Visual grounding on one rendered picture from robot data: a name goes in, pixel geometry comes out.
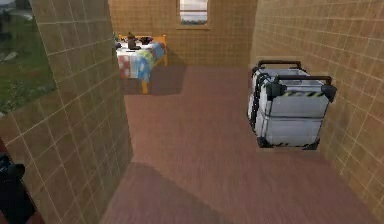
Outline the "wooden bed with patchwork quilt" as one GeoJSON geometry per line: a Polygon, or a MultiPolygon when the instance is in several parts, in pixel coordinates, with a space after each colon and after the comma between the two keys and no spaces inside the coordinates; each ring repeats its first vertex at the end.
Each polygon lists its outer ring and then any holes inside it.
{"type": "Polygon", "coordinates": [[[153,41],[143,45],[139,39],[144,36],[135,36],[136,44],[140,50],[130,50],[127,43],[127,35],[114,36],[116,56],[120,77],[122,79],[137,79],[141,82],[143,94],[149,93],[149,82],[152,70],[160,65],[168,65],[167,36],[150,36],[153,41]]]}

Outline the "black object at doorway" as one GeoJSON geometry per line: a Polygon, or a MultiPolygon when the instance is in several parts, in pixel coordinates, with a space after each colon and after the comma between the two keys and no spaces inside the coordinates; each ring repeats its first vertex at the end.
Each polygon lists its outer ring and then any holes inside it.
{"type": "Polygon", "coordinates": [[[0,153],[0,211],[8,224],[26,224],[35,213],[22,178],[23,164],[14,164],[6,153],[0,153]]]}

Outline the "window with wooden frame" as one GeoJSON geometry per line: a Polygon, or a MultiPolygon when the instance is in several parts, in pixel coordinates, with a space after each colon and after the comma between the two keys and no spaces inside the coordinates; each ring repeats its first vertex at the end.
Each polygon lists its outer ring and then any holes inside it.
{"type": "Polygon", "coordinates": [[[208,29],[210,0],[176,0],[178,29],[208,29]]]}

